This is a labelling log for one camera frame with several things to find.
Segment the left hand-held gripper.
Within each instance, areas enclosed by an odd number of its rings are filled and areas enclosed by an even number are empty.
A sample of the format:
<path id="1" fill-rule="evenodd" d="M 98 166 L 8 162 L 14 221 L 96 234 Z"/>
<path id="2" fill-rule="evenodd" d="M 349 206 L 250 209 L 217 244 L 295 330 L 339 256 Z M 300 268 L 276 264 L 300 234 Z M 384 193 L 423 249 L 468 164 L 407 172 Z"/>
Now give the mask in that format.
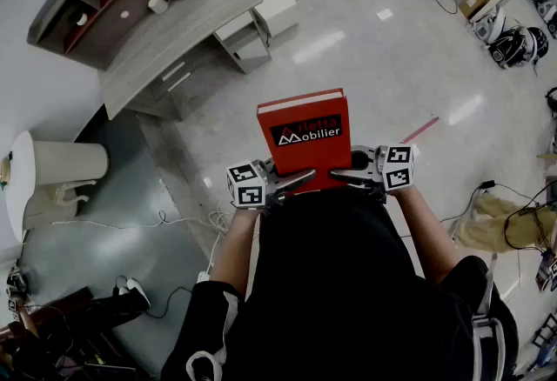
<path id="1" fill-rule="evenodd" d="M 236 208 L 261 210 L 270 207 L 277 197 L 283 197 L 310 183 L 317 171 L 308 169 L 279 175 L 271 159 L 255 159 L 226 167 L 225 175 Z"/>

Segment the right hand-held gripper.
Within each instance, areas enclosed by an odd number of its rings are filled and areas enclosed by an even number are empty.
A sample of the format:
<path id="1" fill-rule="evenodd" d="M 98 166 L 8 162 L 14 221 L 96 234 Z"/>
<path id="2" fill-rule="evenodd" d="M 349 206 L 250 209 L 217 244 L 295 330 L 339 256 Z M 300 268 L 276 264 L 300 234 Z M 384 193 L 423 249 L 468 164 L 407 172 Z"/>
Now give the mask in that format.
<path id="1" fill-rule="evenodd" d="M 414 152 L 404 144 L 380 145 L 377 148 L 352 147 L 352 169 L 329 171 L 329 177 L 366 190 L 380 202 L 387 194 L 413 184 Z"/>

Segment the red hardcover book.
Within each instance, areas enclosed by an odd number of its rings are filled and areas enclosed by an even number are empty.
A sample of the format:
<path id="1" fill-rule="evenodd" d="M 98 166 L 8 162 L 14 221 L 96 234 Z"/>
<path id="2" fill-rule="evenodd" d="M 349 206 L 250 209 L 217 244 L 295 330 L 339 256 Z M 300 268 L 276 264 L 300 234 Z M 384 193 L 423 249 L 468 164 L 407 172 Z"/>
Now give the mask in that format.
<path id="1" fill-rule="evenodd" d="M 260 104 L 257 118 L 280 176 L 316 171 L 300 192 L 342 185 L 329 177 L 330 170 L 352 165 L 348 103 L 342 89 Z"/>

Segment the person's right forearm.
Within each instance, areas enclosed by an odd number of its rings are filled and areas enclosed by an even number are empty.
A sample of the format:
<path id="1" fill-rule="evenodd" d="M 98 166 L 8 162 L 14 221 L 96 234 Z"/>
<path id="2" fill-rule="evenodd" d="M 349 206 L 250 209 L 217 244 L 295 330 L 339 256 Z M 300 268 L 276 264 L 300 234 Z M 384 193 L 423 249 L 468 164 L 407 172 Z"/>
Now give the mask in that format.
<path id="1" fill-rule="evenodd" d="M 453 240 L 415 186 L 394 190 L 426 280 L 440 284 L 460 261 Z"/>

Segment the person's left forearm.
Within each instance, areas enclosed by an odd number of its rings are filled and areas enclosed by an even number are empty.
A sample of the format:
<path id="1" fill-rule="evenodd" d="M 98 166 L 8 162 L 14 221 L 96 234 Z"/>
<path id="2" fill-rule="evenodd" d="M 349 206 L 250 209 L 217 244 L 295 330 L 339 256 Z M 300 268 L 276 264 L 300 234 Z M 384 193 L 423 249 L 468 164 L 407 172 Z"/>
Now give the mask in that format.
<path id="1" fill-rule="evenodd" d="M 248 286 L 252 243 L 260 210 L 236 209 L 220 247 L 210 280 L 229 284 L 244 297 Z"/>

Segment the grey wood-grain table top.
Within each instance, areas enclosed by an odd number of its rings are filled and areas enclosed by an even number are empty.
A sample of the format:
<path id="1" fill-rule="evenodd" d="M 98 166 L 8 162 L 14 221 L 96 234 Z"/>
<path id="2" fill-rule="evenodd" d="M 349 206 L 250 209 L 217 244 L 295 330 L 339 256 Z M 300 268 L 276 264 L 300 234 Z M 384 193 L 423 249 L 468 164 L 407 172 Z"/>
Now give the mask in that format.
<path id="1" fill-rule="evenodd" d="M 104 107 L 109 119 L 134 110 L 167 120 L 179 120 L 172 90 L 188 73 L 227 54 L 245 74 L 271 60 L 242 59 L 237 53 L 264 39 L 253 18 L 245 27 L 222 38 L 218 30 L 234 19 L 252 15 L 263 0 L 181 0 L 163 15 L 148 17 L 128 38 L 107 70 L 99 73 Z"/>

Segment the red floor tape strip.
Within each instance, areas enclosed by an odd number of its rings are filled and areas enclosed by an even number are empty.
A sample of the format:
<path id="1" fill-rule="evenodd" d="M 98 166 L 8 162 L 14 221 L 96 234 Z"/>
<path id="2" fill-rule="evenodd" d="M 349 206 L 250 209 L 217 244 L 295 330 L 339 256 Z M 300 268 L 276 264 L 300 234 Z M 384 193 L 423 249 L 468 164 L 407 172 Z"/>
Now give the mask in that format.
<path id="1" fill-rule="evenodd" d="M 426 130 L 428 130 L 430 127 L 432 127 L 433 125 L 435 125 L 438 121 L 440 120 L 439 117 L 433 117 L 431 118 L 427 123 L 423 124 L 422 126 L 420 126 L 416 131 L 414 131 L 413 133 L 411 133 L 410 135 L 408 135 L 407 137 L 405 137 L 402 140 L 403 144 L 410 144 L 415 138 L 417 138 L 419 135 L 421 135 L 423 132 L 425 132 Z"/>

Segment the person's black clothing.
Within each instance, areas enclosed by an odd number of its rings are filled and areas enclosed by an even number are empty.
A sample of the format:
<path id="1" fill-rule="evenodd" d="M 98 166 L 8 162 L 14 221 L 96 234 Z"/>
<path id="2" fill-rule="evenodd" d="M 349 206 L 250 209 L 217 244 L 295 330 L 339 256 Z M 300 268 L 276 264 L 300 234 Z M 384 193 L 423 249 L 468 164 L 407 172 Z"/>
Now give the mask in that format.
<path id="1" fill-rule="evenodd" d="M 426 280 L 383 204 L 309 192 L 260 213 L 247 291 L 196 284 L 161 381 L 480 381 L 508 378 L 513 314 L 487 264 Z"/>

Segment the beige fabric pile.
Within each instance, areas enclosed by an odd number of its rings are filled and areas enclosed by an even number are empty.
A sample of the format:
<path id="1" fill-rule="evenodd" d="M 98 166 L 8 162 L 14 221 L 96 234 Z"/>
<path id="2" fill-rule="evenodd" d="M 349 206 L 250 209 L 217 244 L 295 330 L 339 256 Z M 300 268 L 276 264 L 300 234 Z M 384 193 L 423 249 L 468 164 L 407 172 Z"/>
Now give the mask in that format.
<path id="1" fill-rule="evenodd" d="M 457 244 L 498 253 L 550 247 L 557 224 L 551 208 L 519 206 L 489 193 L 479 196 L 473 208 L 474 215 L 456 224 Z"/>

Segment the white side cabinet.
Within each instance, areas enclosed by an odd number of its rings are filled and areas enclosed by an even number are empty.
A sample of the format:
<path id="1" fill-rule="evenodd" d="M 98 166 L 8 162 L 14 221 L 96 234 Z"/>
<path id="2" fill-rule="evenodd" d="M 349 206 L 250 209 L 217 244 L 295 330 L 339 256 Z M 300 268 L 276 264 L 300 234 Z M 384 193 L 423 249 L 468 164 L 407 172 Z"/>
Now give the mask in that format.
<path id="1" fill-rule="evenodd" d="M 275 37 L 298 22 L 298 0 L 262 0 L 254 8 L 257 19 L 269 37 Z"/>

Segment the black white round appliance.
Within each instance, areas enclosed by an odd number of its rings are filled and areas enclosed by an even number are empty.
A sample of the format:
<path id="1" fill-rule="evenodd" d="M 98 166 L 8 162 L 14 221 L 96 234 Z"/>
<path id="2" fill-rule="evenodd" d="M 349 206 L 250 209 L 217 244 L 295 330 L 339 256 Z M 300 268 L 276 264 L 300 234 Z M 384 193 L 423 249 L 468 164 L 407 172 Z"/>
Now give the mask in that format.
<path id="1" fill-rule="evenodd" d="M 501 69 L 537 63 L 548 53 L 547 35 L 538 27 L 514 26 L 503 31 L 487 46 L 487 49 Z"/>

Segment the white round pedestal table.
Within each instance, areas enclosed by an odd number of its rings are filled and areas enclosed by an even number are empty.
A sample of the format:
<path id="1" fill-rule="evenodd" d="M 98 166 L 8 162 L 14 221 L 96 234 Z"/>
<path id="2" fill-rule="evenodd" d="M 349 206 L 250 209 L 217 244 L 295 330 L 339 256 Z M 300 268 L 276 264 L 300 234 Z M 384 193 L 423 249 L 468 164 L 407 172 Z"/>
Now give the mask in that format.
<path id="1" fill-rule="evenodd" d="M 40 186 L 94 184 L 109 169 L 108 152 L 101 144 L 35 140 L 20 133 L 8 156 L 10 182 L 3 188 L 8 218 L 15 238 L 23 242 L 25 210 Z"/>

